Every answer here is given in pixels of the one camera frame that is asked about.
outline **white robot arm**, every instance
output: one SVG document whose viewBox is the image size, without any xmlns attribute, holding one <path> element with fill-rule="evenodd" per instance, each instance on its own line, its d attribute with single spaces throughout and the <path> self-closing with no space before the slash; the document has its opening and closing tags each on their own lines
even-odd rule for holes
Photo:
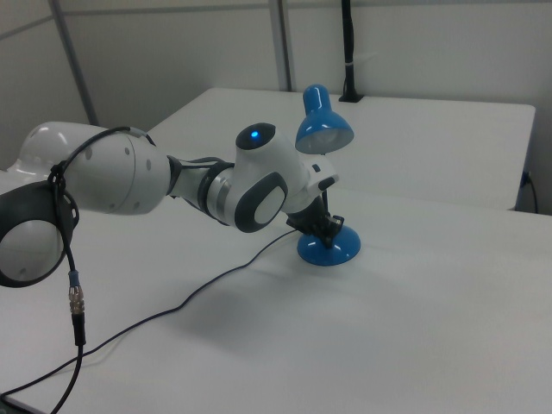
<svg viewBox="0 0 552 414">
<path fill-rule="evenodd" d="M 53 166 L 99 127 L 48 122 L 24 142 L 17 162 L 0 172 L 0 285 L 23 287 L 44 279 L 63 259 L 57 217 L 68 238 L 77 208 L 108 214 L 145 214 L 164 196 L 185 199 L 203 213 L 243 232 L 267 226 L 279 211 L 288 224 L 330 245 L 342 226 L 320 194 L 338 180 L 323 156 L 301 160 L 292 141 L 273 125 L 258 123 L 236 138 L 231 164 L 208 158 L 182 161 L 140 139 L 138 129 L 92 143 L 67 168 L 67 196 L 53 211 Z"/>
</svg>

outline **white wall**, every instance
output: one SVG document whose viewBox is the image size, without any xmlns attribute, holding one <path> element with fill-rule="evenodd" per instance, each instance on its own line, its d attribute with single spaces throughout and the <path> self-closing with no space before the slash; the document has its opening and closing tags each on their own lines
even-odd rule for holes
<svg viewBox="0 0 552 414">
<path fill-rule="evenodd" d="M 150 129 L 213 86 L 280 89 L 267 0 L 61 6 L 103 126 Z"/>
<path fill-rule="evenodd" d="M 341 92 L 341 11 L 313 3 L 289 4 L 295 87 Z M 376 53 L 355 65 L 359 92 L 536 106 L 528 168 L 541 212 L 552 214 L 552 3 L 364 5 L 353 21 L 355 54 Z M 521 206 L 531 211 L 529 195 Z"/>
<path fill-rule="evenodd" d="M 87 122 L 46 0 L 0 1 L 0 169 L 46 121 Z"/>
</svg>

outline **lamp shade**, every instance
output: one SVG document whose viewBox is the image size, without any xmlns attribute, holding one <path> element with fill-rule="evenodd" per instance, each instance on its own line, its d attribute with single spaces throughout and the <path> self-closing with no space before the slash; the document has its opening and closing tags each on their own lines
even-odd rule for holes
<svg viewBox="0 0 552 414">
<path fill-rule="evenodd" d="M 304 154 L 326 154 L 345 147 L 354 132 L 329 103 L 328 90 L 322 85 L 311 85 L 303 92 L 306 118 L 301 123 L 295 148 Z"/>
</svg>

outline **blue desk lamp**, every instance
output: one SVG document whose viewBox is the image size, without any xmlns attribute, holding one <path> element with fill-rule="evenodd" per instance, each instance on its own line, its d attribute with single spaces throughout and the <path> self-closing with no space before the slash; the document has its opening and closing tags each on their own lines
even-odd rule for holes
<svg viewBox="0 0 552 414">
<path fill-rule="evenodd" d="M 306 118 L 301 122 L 295 148 L 304 154 L 326 154 L 345 147 L 354 138 L 350 125 L 332 109 L 328 90 L 322 85 L 311 85 L 303 93 Z M 323 192 L 324 207 L 328 213 L 328 197 Z M 314 235 L 302 235 L 297 250 L 309 263 L 334 266 L 353 259 L 361 249 L 361 239 L 350 227 L 342 226 L 327 248 Z"/>
</svg>

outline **lamp base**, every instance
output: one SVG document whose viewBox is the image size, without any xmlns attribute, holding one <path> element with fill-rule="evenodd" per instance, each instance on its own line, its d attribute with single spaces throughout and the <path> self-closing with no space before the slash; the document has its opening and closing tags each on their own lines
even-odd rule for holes
<svg viewBox="0 0 552 414">
<path fill-rule="evenodd" d="M 353 259 L 361 250 L 361 239 L 350 227 L 343 226 L 334 237 L 331 248 L 326 248 L 314 235 L 302 235 L 297 251 L 305 261 L 317 266 L 341 265 Z"/>
<path fill-rule="evenodd" d="M 350 102 L 352 104 L 357 104 L 362 98 L 364 98 L 364 95 L 359 95 L 358 93 L 353 92 L 351 94 L 342 95 L 339 98 L 339 102 Z"/>
</svg>

